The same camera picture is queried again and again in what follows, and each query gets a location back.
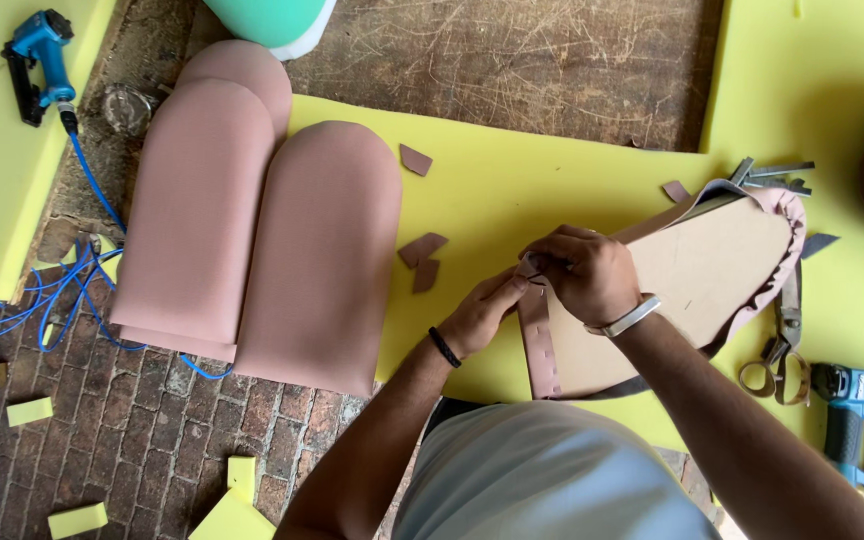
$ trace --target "silver bangle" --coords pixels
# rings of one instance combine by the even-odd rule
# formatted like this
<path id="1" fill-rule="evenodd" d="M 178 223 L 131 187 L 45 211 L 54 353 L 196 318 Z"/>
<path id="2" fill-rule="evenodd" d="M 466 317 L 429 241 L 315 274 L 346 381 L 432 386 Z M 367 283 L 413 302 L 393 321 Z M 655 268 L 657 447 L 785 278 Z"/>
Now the silver bangle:
<path id="1" fill-rule="evenodd" d="M 629 330 L 632 325 L 635 325 L 639 321 L 642 321 L 642 319 L 644 319 L 646 315 L 648 315 L 649 313 L 653 313 L 662 304 L 662 301 L 659 300 L 659 297 L 654 294 L 644 294 L 642 295 L 642 298 L 645 299 L 642 300 L 642 303 L 637 305 L 632 311 L 629 311 L 625 315 L 622 315 L 622 317 L 614 323 L 605 327 L 592 327 L 590 325 L 584 325 L 585 331 L 589 334 L 594 334 L 595 336 L 615 338 L 616 336 Z"/>

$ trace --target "scissors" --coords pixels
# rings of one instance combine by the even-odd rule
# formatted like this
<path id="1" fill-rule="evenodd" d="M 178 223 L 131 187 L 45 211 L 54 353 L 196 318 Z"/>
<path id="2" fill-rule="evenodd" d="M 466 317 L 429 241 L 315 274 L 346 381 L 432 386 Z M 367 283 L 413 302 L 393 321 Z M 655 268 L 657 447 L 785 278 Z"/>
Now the scissors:
<path id="1" fill-rule="evenodd" d="M 799 356 L 797 350 L 802 342 L 802 263 L 796 263 L 795 272 L 786 279 L 775 306 L 775 338 L 772 348 L 762 360 L 746 363 L 738 372 L 738 384 L 750 395 L 756 398 L 774 396 L 779 405 L 809 405 L 810 369 L 809 364 Z M 798 392 L 786 401 L 786 359 L 798 361 L 801 380 Z M 778 370 L 772 371 L 772 366 L 778 364 Z M 765 372 L 765 382 L 761 388 L 752 388 L 746 384 L 745 378 L 756 368 Z"/>

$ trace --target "brick floor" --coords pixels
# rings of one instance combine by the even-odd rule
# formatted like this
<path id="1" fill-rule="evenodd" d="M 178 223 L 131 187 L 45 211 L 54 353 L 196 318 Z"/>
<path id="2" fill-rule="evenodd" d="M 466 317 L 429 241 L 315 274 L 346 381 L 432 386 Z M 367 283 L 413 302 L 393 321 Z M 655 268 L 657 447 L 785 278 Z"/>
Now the brick floor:
<path id="1" fill-rule="evenodd" d="M 194 376 L 173 351 L 114 347 L 87 314 L 53 352 L 33 348 L 35 330 L 0 337 L 0 360 L 8 362 L 0 389 L 2 539 L 48 538 L 50 513 L 101 501 L 109 525 L 80 538 L 183 540 L 221 498 L 232 455 L 257 458 L 254 504 L 278 524 L 303 479 L 368 402 L 248 376 Z M 44 396 L 54 398 L 52 418 L 8 427 L 4 405 Z M 720 510 L 694 462 L 661 454 L 714 520 Z M 414 462 L 415 455 L 378 538 L 391 533 Z"/>

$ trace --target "light blue shirt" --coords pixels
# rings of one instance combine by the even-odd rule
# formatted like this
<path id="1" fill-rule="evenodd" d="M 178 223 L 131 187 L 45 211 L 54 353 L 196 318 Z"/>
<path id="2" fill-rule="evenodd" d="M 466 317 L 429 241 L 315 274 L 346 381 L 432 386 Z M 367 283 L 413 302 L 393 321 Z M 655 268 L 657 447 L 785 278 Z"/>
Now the light blue shirt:
<path id="1" fill-rule="evenodd" d="M 719 539 L 627 427 L 551 401 L 483 407 L 422 443 L 394 540 Z"/>

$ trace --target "person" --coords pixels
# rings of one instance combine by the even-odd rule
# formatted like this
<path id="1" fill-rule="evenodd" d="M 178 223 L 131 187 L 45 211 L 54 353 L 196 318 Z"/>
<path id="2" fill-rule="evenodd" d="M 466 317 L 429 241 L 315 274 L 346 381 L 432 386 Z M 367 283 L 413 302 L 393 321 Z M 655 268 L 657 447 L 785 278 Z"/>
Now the person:
<path id="1" fill-rule="evenodd" d="M 525 252 L 562 304 L 603 328 L 642 302 L 630 252 L 561 226 Z M 438 326 L 461 361 L 526 289 L 514 268 L 479 283 Z M 752 539 L 863 538 L 864 499 L 652 312 L 615 338 L 652 387 L 728 514 Z M 426 336 L 308 475 L 277 539 L 371 539 L 454 369 Z M 393 539 L 718 538 L 654 450 L 623 425 L 552 401 L 452 417 L 422 442 Z"/>

